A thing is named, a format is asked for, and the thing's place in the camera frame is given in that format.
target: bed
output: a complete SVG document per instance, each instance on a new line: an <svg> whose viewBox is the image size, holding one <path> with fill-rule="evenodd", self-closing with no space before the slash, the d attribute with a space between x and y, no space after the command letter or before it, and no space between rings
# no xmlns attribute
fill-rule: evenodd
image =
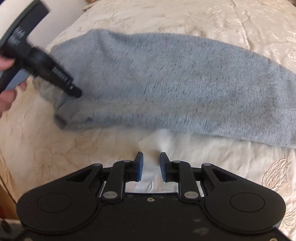
<svg viewBox="0 0 296 241"><path fill-rule="evenodd" d="M264 55L296 73L296 7L287 0L101 0L47 48L107 28L211 38ZM280 230L296 240L296 152L222 137L114 126L64 131L29 81L0 119L0 174L17 200L24 192L92 163L105 167L144 153L142 182L129 192L177 191L163 183L159 154L193 167L210 162L279 193L287 205Z"/></svg>

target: folded towel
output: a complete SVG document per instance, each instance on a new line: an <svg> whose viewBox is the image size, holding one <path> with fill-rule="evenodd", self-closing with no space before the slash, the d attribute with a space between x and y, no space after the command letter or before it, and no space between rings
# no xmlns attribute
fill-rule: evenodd
<svg viewBox="0 0 296 241"><path fill-rule="evenodd" d="M259 54L195 36L91 30L51 52L79 99L37 78L62 128L168 128L296 146L296 75Z"/></svg>

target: human hand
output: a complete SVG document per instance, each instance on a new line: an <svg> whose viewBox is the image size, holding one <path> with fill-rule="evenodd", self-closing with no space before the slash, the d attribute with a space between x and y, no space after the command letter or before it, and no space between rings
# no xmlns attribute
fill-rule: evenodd
<svg viewBox="0 0 296 241"><path fill-rule="evenodd" d="M13 59L7 59L0 56L0 71L9 69L11 66L13 66L14 62L15 61ZM27 83L25 81L21 83L20 88L23 91L25 91L27 88ZM11 108L11 105L16 97L17 97L16 90L3 91L0 94L0 118L2 117L2 113L4 111L7 111Z"/></svg>

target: silver rivet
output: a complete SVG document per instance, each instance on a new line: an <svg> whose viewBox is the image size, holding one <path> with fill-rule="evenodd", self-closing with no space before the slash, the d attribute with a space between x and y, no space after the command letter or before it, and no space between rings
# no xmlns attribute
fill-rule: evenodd
<svg viewBox="0 0 296 241"><path fill-rule="evenodd" d="M148 202L154 202L154 201L155 201L155 198L153 198L153 197L148 197L148 198L147 198L147 201L148 201Z"/></svg>
<svg viewBox="0 0 296 241"><path fill-rule="evenodd" d="M184 197L188 199L195 199L198 198L198 193L193 191L185 192Z"/></svg>
<svg viewBox="0 0 296 241"><path fill-rule="evenodd" d="M118 194L113 191L108 191L108 192L103 193L103 197L107 198L107 199L114 199L114 198L117 198L117 196L118 196Z"/></svg>

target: white wall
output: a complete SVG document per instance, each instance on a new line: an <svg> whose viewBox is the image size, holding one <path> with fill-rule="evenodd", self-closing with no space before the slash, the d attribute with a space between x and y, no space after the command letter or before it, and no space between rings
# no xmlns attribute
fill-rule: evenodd
<svg viewBox="0 0 296 241"><path fill-rule="evenodd" d="M58 34L74 23L84 12L85 0L42 0L50 13L29 35L33 45L45 48Z"/></svg>

